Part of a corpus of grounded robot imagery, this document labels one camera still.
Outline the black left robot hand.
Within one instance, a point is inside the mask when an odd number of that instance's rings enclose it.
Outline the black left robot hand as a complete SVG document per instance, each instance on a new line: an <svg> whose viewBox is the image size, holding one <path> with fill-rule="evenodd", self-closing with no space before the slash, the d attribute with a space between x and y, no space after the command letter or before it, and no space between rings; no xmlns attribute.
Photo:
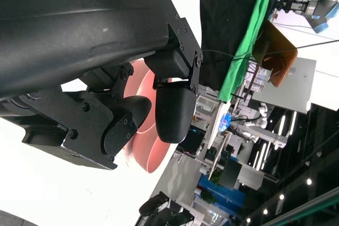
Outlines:
<svg viewBox="0 0 339 226"><path fill-rule="evenodd" d="M202 61L172 0L1 0L1 117L76 165L115 169L151 109L182 142Z"/></svg>

